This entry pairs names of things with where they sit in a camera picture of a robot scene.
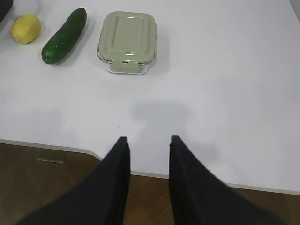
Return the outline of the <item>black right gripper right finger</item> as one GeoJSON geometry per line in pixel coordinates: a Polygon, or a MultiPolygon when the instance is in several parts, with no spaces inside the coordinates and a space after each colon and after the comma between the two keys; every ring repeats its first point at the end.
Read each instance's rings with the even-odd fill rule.
{"type": "Polygon", "coordinates": [[[214,176],[182,139],[171,138],[169,193],[177,225],[283,225],[214,176]]]}

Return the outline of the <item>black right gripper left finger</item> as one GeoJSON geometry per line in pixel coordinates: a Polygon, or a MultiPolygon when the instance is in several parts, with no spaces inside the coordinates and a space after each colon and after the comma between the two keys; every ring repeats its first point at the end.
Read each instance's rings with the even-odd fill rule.
{"type": "Polygon", "coordinates": [[[130,148],[120,137],[77,186],[29,214],[20,225],[121,225],[130,181],[130,148]]]}

